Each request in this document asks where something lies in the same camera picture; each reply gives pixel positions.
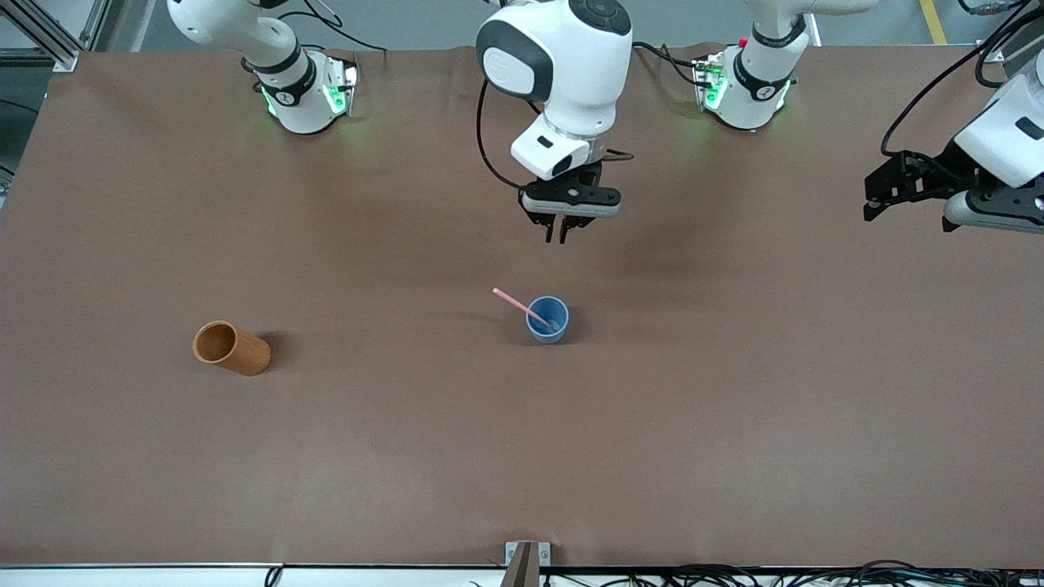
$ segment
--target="brown cup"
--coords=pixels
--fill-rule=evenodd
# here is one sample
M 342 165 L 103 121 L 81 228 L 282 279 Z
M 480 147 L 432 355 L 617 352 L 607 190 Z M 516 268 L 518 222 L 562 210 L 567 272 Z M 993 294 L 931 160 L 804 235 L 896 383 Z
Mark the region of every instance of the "brown cup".
M 196 332 L 192 352 L 207 365 L 240 375 L 258 375 L 271 361 L 271 347 L 254 334 L 223 320 L 215 320 Z

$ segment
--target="floor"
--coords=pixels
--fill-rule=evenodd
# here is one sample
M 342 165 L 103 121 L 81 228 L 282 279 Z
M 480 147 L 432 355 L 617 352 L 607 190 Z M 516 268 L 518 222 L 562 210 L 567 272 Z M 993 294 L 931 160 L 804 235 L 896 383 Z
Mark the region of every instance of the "floor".
M 299 9 L 299 3 L 290 0 L 285 9 Z M 327 3 L 343 16 L 348 32 L 367 43 L 398 50 L 471 45 L 478 26 L 494 10 L 481 0 L 327 0 Z M 624 4 L 635 24 L 636 39 L 655 44 L 734 42 L 751 29 L 750 14 L 738 0 L 624 0 Z M 926 17 L 922 4 L 931 6 L 932 0 L 880 0 L 876 8 L 863 15 L 820 17 L 823 43 L 917 45 L 933 40 L 943 42 L 945 38 L 948 43 L 967 44 L 986 38 L 1003 18 L 972 17 L 962 10 L 956 0 L 934 0 L 941 30 L 933 34 L 927 24 L 931 10 Z M 126 0 L 114 19 L 105 43 L 109 50 L 207 50 L 174 28 L 165 0 Z M 314 20 L 295 17 L 288 22 L 303 43 L 361 48 Z M 0 47 L 22 44 L 24 39 L 13 38 L 9 27 L 0 27 Z M 0 98 L 39 108 L 50 76 L 46 67 L 11 67 L 0 51 Z M 17 169 L 33 121 L 32 113 L 0 103 L 0 165 L 11 171 Z M 0 206 L 5 180 L 9 177 L 0 169 Z

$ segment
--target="brown table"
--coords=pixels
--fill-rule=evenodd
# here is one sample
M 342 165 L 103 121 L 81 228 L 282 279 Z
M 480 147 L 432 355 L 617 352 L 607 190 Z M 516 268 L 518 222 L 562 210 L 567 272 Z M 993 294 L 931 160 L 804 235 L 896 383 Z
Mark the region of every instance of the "brown table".
M 0 560 L 1044 566 L 1044 240 L 861 219 L 963 49 L 811 49 L 731 131 L 636 56 L 618 217 L 545 244 L 472 49 L 365 54 L 283 132 L 232 54 L 55 76 L 0 228 Z M 984 102 L 959 72 L 895 141 Z M 491 94 L 507 155 L 531 120 Z M 553 294 L 541 347 L 490 294 Z M 272 369 L 197 362 L 224 319 Z

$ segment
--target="pink straw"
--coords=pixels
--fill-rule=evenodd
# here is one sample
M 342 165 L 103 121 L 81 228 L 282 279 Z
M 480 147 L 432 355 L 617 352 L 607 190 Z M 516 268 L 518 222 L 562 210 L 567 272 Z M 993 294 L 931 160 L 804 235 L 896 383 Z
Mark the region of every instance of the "pink straw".
M 540 318 L 540 314 L 538 314 L 537 312 L 535 312 L 535 311 L 530 310 L 529 308 L 523 306 L 522 303 L 519 302 L 518 300 L 516 300 L 515 298 L 512 298 L 511 296 L 508 296 L 507 294 L 504 294 L 503 291 L 497 289 L 496 287 L 493 288 L 493 292 L 496 294 L 497 296 L 499 296 L 501 300 L 507 302 L 508 304 L 515 306 L 516 308 L 518 308 L 518 309 L 524 311 L 525 313 L 531 315 L 532 319 L 536 320 L 537 322 L 543 324 L 544 326 L 548 327 L 551 330 L 554 330 L 554 327 L 551 326 L 550 324 L 548 324 L 546 320 Z

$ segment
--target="yellow tape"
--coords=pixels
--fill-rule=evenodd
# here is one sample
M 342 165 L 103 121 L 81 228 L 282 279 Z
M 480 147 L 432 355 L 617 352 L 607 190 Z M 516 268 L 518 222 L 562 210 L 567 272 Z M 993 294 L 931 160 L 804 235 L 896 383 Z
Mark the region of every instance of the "yellow tape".
M 932 0 L 919 1 L 921 2 L 921 11 L 924 13 L 924 22 L 928 25 L 928 32 L 931 33 L 931 42 L 936 45 L 946 45 L 946 33 L 943 32 L 943 23 L 939 21 L 935 3 Z

